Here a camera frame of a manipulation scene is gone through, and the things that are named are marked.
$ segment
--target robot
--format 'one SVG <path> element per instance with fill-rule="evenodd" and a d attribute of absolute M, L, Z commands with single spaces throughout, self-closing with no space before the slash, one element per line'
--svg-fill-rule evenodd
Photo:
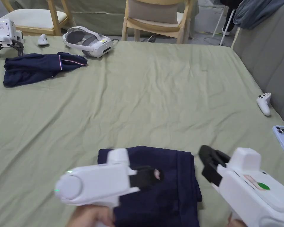
<path fill-rule="evenodd" d="M 16 30 L 14 22 L 8 18 L 0 18 L 0 50 L 11 47 L 23 55 L 23 33 Z"/>
<path fill-rule="evenodd" d="M 202 175 L 230 205 L 232 219 L 248 227 L 284 227 L 284 186 L 260 170 L 261 155 L 237 148 L 230 158 L 202 146 Z"/>
<path fill-rule="evenodd" d="M 151 187 L 164 179 L 162 172 L 150 166 L 133 170 L 129 167 L 125 148 L 114 149 L 107 163 L 76 167 L 67 171 L 56 183 L 55 194 L 63 203 L 102 205 L 113 209 L 119 197 Z M 96 227 L 105 227 L 98 222 Z"/>

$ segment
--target navy blue cloth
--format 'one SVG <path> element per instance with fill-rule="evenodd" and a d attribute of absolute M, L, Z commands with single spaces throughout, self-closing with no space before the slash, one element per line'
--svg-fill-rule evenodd
<path fill-rule="evenodd" d="M 59 72 L 71 71 L 87 65 L 87 59 L 79 55 L 30 53 L 5 60 L 3 85 L 16 87 L 33 84 L 55 77 Z"/>
<path fill-rule="evenodd" d="M 99 150 L 98 164 L 106 163 L 112 149 Z M 163 171 L 164 180 L 146 191 L 120 197 L 117 227 L 199 227 L 197 202 L 202 201 L 189 152 L 153 147 L 127 148 L 130 165 Z"/>

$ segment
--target white stripe trim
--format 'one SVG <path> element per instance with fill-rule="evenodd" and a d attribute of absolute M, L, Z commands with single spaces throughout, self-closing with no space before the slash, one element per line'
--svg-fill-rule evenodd
<path fill-rule="evenodd" d="M 60 68 L 61 68 L 61 71 L 62 71 L 61 55 L 59 55 L 59 59 L 60 59 Z"/>
<path fill-rule="evenodd" d="M 82 63 L 76 62 L 76 61 L 71 61 L 71 62 L 77 63 L 77 64 L 79 64 L 79 65 L 87 65 L 87 64 L 82 64 Z"/>

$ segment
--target hand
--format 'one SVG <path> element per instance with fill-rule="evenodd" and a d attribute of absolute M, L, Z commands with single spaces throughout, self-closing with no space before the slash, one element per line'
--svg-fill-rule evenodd
<path fill-rule="evenodd" d="M 97 221 L 106 226 L 115 227 L 114 215 L 106 206 L 77 206 L 66 227 L 95 227 Z"/>
<path fill-rule="evenodd" d="M 227 227 L 247 227 L 244 222 L 241 220 L 231 220 L 232 214 L 228 217 L 228 225 Z"/>

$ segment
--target person's leg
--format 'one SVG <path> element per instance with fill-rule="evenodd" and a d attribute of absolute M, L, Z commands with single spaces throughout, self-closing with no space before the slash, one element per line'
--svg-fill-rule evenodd
<path fill-rule="evenodd" d="M 230 15 L 231 15 L 231 12 L 232 12 L 232 11 L 233 11 L 232 8 L 229 8 L 228 11 L 227 11 L 227 16 L 226 16 L 226 21 L 225 21 L 225 24 L 224 24 L 224 27 L 223 27 L 223 31 L 225 31 L 225 29 L 226 29 L 226 26 L 227 26 L 227 23 L 228 23 L 228 20 L 229 20 L 229 18 L 230 18 Z M 235 26 L 234 23 L 233 23 L 233 18 L 234 18 L 234 16 L 235 16 L 235 12 L 236 12 L 236 10 L 235 10 L 234 13 L 233 13 L 233 16 L 232 16 L 232 18 L 231 18 L 231 22 L 230 22 L 230 24 L 229 24 L 229 26 L 228 26 L 227 31 L 231 31 L 231 30 L 233 29 L 233 27 Z"/>

